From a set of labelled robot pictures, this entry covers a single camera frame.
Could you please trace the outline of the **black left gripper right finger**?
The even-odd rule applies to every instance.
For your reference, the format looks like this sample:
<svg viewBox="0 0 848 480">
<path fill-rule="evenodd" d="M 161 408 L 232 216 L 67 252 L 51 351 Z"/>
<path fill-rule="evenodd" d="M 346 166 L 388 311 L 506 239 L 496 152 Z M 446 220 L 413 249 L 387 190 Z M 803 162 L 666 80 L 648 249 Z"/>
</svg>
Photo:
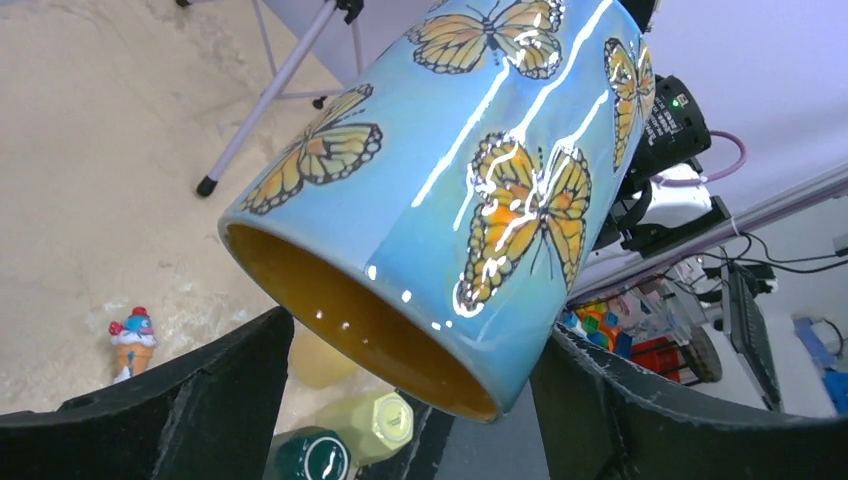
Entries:
<svg viewBox="0 0 848 480">
<path fill-rule="evenodd" d="M 555 331 L 530 376 L 553 479 L 844 479 L 847 420 L 736 404 Z"/>
</svg>

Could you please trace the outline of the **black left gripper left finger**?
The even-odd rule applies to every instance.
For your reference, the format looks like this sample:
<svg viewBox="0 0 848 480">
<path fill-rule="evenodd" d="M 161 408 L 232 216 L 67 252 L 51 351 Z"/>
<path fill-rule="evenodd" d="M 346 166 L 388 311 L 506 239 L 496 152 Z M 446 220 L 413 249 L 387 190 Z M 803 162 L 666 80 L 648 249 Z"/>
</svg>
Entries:
<svg viewBox="0 0 848 480">
<path fill-rule="evenodd" d="M 221 338 L 50 412 L 1 417 L 4 479 L 259 479 L 287 380 L 292 315 Z"/>
</svg>

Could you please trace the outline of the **yellow mug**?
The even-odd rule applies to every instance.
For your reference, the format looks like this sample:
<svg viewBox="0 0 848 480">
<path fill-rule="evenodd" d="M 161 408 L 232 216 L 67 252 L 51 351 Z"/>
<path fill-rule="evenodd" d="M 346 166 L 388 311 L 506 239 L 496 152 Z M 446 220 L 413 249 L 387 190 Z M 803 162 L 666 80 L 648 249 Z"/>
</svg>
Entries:
<svg viewBox="0 0 848 480">
<path fill-rule="evenodd" d="M 359 369 L 358 365 L 306 328 L 294 336 L 289 370 L 304 385 L 324 389 L 339 384 Z"/>
</svg>

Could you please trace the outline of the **light green hexagonal mug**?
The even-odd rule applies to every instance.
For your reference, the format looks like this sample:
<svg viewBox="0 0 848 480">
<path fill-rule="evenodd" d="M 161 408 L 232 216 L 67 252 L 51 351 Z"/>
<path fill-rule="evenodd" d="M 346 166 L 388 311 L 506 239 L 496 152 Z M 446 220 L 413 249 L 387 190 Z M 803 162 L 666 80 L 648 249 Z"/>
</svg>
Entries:
<svg viewBox="0 0 848 480">
<path fill-rule="evenodd" d="M 387 460 L 410 442 L 414 412 L 394 391 L 369 391 L 323 407 L 315 423 L 335 431 L 357 467 Z"/>
</svg>

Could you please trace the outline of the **blue mug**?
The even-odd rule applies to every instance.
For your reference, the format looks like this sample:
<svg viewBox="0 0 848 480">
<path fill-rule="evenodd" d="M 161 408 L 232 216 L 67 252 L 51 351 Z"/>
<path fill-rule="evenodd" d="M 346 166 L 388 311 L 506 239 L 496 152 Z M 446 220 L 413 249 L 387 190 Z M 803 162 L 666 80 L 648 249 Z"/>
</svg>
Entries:
<svg viewBox="0 0 848 480">
<path fill-rule="evenodd" d="M 455 416 L 509 412 L 649 117 L 621 1 L 440 1 L 224 212 L 305 327 Z"/>
</svg>

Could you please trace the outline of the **grey music stand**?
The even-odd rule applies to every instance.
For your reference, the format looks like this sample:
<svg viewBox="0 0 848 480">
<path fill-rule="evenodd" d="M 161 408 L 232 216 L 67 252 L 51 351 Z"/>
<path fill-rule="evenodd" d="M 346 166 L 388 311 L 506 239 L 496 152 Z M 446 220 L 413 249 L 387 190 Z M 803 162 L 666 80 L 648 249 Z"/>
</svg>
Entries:
<svg viewBox="0 0 848 480">
<path fill-rule="evenodd" d="M 324 102 L 330 96 L 339 95 L 341 93 L 340 89 L 314 90 L 298 93 L 284 92 L 285 88 L 292 80 L 302 62 L 305 60 L 307 54 L 311 52 L 316 40 L 319 38 L 327 24 L 331 21 L 331 18 L 336 11 L 345 12 L 344 22 L 350 27 L 356 75 L 361 74 L 365 67 L 362 51 L 361 29 L 357 20 L 358 16 L 364 9 L 365 3 L 363 1 L 324 1 L 322 6 L 317 10 L 316 16 L 306 29 L 306 32 L 300 37 L 296 46 L 279 67 L 275 65 L 273 49 L 269 40 L 263 14 L 260 10 L 259 2 L 253 1 L 252 4 L 273 77 L 270 84 L 262 91 L 258 102 L 243 123 L 239 126 L 238 130 L 229 141 L 218 160 L 198 183 L 196 187 L 196 194 L 201 198 L 207 198 L 215 191 L 220 177 L 223 175 L 230 162 L 235 158 L 236 154 L 246 142 L 249 133 L 256 127 L 262 115 L 271 105 L 273 100 L 312 98 L 313 106 L 317 110 L 321 110 L 324 107 Z"/>
</svg>

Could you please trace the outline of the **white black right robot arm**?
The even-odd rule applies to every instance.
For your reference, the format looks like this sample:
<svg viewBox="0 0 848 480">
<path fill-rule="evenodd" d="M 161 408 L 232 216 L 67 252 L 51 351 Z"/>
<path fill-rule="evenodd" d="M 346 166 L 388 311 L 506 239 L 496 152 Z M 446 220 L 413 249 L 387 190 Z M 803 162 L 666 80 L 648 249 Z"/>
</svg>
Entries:
<svg viewBox="0 0 848 480">
<path fill-rule="evenodd" d="M 696 161 L 713 134 L 686 84 L 655 73 L 642 39 L 628 44 L 612 36 L 603 49 L 614 106 L 613 170 L 623 180 L 593 248 L 618 244 L 649 258 L 729 219 Z"/>
</svg>

